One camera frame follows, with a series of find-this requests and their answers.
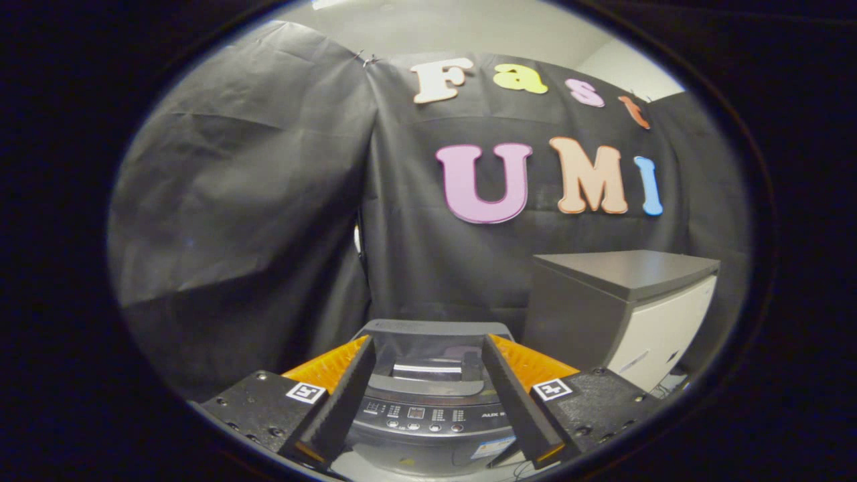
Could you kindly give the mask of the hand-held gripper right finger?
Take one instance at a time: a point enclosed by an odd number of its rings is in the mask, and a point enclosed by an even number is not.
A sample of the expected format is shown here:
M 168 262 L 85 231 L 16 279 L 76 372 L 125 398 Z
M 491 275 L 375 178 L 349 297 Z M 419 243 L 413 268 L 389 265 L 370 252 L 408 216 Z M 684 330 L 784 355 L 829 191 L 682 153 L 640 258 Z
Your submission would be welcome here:
M 612 370 L 578 370 L 493 333 L 481 339 L 481 363 L 535 469 L 595 451 L 660 409 L 658 397 Z

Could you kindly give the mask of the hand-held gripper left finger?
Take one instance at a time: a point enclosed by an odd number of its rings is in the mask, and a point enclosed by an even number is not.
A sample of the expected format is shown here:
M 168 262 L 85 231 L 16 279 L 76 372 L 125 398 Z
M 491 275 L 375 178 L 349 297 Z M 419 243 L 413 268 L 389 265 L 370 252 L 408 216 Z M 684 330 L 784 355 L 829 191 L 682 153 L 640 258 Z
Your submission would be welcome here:
M 376 342 L 363 335 L 284 374 L 257 370 L 212 396 L 201 413 L 276 457 L 328 469 L 376 368 Z

